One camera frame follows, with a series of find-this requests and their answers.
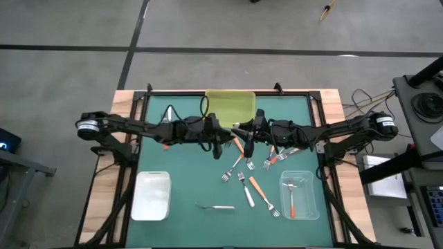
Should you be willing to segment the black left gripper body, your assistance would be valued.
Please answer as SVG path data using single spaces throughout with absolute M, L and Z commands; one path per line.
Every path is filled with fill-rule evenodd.
M 188 142 L 189 143 L 211 143 L 210 136 L 204 129 L 204 118 L 189 117 L 188 118 Z

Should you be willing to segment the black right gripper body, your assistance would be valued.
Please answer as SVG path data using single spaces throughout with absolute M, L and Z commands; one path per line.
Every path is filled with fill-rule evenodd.
M 261 119 L 255 130 L 255 139 L 259 142 L 272 142 L 271 128 L 266 119 Z

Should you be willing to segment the wooden handled metal fork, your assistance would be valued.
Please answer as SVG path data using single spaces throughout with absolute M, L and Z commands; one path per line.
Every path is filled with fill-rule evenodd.
M 278 155 L 277 155 L 277 160 L 285 160 L 285 159 L 287 159 L 289 156 L 291 156 L 292 154 L 295 154 L 295 153 L 297 153 L 297 152 L 299 152 L 299 151 L 300 151 L 299 148 L 294 148 L 294 149 L 291 149 L 291 150 L 289 150 L 289 151 L 287 151 L 287 152 L 284 152 L 284 153 L 278 154 Z
M 243 148 L 242 144 L 240 143 L 239 139 L 238 138 L 234 138 L 233 141 L 237 145 L 237 148 L 240 150 L 240 152 L 242 154 L 244 154 L 244 148 Z M 250 170 L 254 170 L 255 169 L 255 165 L 253 164 L 252 159 L 251 158 L 247 158 L 247 157 L 244 157 L 244 158 L 245 158 L 245 161 L 246 161 L 246 166 Z
M 273 153 L 274 153 L 274 151 L 275 151 L 275 146 L 272 145 L 271 148 L 270 148 L 269 155 L 268 155 L 268 157 L 266 158 L 266 160 L 264 161 L 263 169 L 268 170 L 268 169 L 270 168 L 270 165 L 271 165 L 271 159 L 273 158 Z
M 264 202 L 266 203 L 267 208 L 270 211 L 270 213 L 274 217 L 279 217 L 280 216 L 279 211 L 277 211 L 275 206 L 268 200 L 268 198 L 266 197 L 265 193 L 262 191 L 260 185 L 257 183 L 257 181 L 254 179 L 253 176 L 249 177 L 249 181 L 250 181 L 251 185 L 255 188 L 255 190 L 258 192 L 258 194 L 262 197 Z

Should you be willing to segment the yellow plastic bin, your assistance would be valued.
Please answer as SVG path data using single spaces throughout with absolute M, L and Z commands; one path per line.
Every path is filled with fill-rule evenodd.
M 235 123 L 249 122 L 255 117 L 255 93 L 208 89 L 208 112 L 214 113 L 220 126 L 230 129 Z

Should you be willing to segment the clear plastic bin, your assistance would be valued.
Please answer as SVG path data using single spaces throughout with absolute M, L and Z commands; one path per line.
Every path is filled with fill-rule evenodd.
M 288 180 L 294 184 L 293 201 L 296 211 L 295 219 L 290 217 L 290 194 Z M 296 221 L 317 220 L 320 213 L 316 206 L 313 187 L 314 175 L 309 171 L 283 171 L 280 176 L 280 200 L 283 217 Z

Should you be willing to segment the green table mat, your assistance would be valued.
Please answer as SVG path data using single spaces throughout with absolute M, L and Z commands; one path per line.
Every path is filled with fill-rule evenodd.
M 251 185 L 253 176 L 276 208 L 280 208 L 281 173 L 287 170 L 315 172 L 316 154 L 303 150 L 277 162 L 269 170 L 263 162 L 269 148 L 257 144 L 253 153 L 254 170 L 241 160 L 227 182 L 222 176 L 239 157 L 236 145 L 223 147 L 219 159 L 199 145 L 174 145 L 167 151 L 150 138 L 141 145 L 139 170 L 167 172 L 172 181 L 170 211 L 162 221 L 131 220 L 126 245 L 129 248 L 199 248 L 199 247 L 298 247 L 331 246 L 332 233 L 326 212 L 323 186 L 314 180 L 317 220 L 292 221 L 274 217 L 266 203 Z M 243 172 L 255 207 L 248 204 L 238 172 Z M 203 210 L 201 205 L 232 205 L 234 210 Z

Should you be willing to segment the white plastic bin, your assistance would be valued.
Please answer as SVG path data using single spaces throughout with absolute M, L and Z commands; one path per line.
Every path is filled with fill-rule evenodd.
M 144 171 L 136 176 L 131 218 L 162 221 L 170 211 L 172 181 L 167 172 Z

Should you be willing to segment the black support bar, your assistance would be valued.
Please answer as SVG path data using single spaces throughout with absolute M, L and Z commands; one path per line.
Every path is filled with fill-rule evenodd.
M 359 173 L 361 183 L 367 185 L 380 181 L 389 176 L 402 173 L 414 167 L 421 167 L 422 160 L 415 145 L 409 144 L 404 153 L 387 160 L 386 162 L 374 165 Z

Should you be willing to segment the white box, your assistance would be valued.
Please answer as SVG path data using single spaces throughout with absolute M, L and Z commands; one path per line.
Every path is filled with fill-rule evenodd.
M 388 161 L 389 158 L 379 156 L 363 156 L 364 169 L 370 169 L 376 165 Z M 367 184 L 371 196 L 407 199 L 404 181 L 401 173 Z

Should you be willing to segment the grey equipment cart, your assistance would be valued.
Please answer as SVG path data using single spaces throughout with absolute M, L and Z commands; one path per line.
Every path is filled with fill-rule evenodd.
M 413 97 L 419 93 L 435 93 L 443 98 L 443 90 L 432 81 L 421 84 L 418 89 L 411 87 L 405 77 L 395 77 L 392 81 L 423 168 L 443 171 L 443 150 L 431 141 L 443 127 L 443 118 L 429 119 L 431 123 L 427 123 L 414 113 L 412 105 Z

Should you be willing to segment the black pole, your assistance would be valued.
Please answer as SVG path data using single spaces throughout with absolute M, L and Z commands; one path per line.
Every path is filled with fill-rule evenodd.
M 408 85 L 418 89 L 425 81 L 430 80 L 443 70 L 443 56 L 436 59 L 420 72 L 413 75 L 408 81 Z

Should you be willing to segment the grey side table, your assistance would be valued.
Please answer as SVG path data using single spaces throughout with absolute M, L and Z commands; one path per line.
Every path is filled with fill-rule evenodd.
M 0 204 L 0 247 L 2 247 L 10 235 L 19 211 L 22 209 L 35 174 L 40 172 L 47 177 L 53 177 L 57 169 L 35 163 L 3 150 L 0 150 L 0 166 L 5 167 L 10 173 L 19 173 L 15 180 L 11 177 L 10 184 L 6 185 L 5 206 Z

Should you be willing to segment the button control panel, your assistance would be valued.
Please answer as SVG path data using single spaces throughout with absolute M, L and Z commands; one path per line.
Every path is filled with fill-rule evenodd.
M 443 186 L 421 186 L 421 191 L 433 226 L 443 228 Z

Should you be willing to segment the black device with blue light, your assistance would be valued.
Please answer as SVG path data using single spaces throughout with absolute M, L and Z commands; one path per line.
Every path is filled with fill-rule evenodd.
M 21 144 L 19 136 L 10 133 L 9 131 L 0 128 L 0 150 L 15 154 Z

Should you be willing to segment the black metal table frame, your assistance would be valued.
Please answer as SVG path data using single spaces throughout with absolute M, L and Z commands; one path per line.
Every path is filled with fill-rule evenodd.
M 310 115 L 317 125 L 332 120 L 333 112 L 338 113 L 341 108 L 340 97 L 336 89 L 284 89 L 279 90 L 279 84 L 273 89 L 256 89 L 256 95 L 266 96 L 304 96 L 307 98 Z M 147 115 L 149 97 L 157 96 L 203 96 L 204 90 L 153 90 L 149 85 L 146 90 L 117 90 L 111 111 L 124 115 L 125 118 L 135 118 L 137 114 L 144 120 Z M 105 165 L 112 162 L 117 166 L 112 180 L 115 182 L 114 196 L 108 200 L 112 202 L 112 208 L 108 217 L 101 218 L 103 224 L 91 232 L 87 231 L 89 226 L 95 224 L 93 211 L 102 211 L 94 204 L 98 200 L 101 191 L 98 189 L 105 184 L 103 177 L 93 175 L 87 202 L 84 206 L 82 219 L 75 238 L 75 243 L 68 249 L 117 249 L 125 246 L 127 228 L 129 224 L 129 211 L 132 204 L 133 191 L 130 189 L 135 184 L 135 168 L 138 164 L 138 153 L 131 152 L 129 163 L 120 162 L 107 148 L 94 149 L 98 155 L 96 170 L 106 169 Z

